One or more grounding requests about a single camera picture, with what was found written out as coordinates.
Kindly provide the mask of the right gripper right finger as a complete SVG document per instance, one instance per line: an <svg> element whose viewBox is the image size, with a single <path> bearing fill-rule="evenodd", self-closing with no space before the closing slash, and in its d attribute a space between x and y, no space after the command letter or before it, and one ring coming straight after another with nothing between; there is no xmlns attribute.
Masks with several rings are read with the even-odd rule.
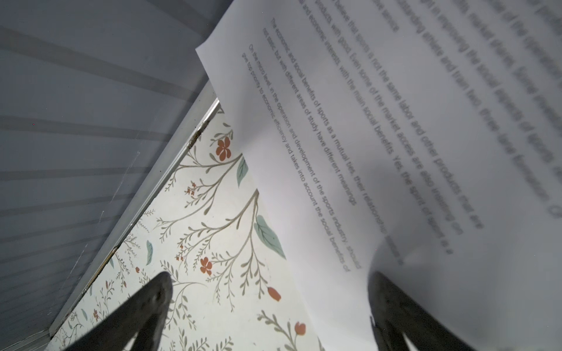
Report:
<svg viewBox="0 0 562 351"><path fill-rule="evenodd" d="M370 274L371 326L379 350L472 350L380 271Z"/></svg>

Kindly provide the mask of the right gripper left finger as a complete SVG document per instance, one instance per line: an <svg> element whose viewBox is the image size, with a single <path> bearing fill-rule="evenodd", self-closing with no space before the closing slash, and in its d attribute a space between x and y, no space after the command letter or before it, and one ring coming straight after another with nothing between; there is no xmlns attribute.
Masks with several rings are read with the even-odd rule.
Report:
<svg viewBox="0 0 562 351"><path fill-rule="evenodd" d="M171 275L162 271L68 350L158 350L173 296Z"/></svg>

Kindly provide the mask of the printed paper sheet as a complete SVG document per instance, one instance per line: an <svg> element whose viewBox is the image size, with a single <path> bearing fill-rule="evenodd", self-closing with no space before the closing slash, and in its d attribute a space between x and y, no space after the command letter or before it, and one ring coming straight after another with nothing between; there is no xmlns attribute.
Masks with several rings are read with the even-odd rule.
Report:
<svg viewBox="0 0 562 351"><path fill-rule="evenodd" d="M197 53L327 350L377 348L384 279L561 349L560 1L234 1Z"/></svg>

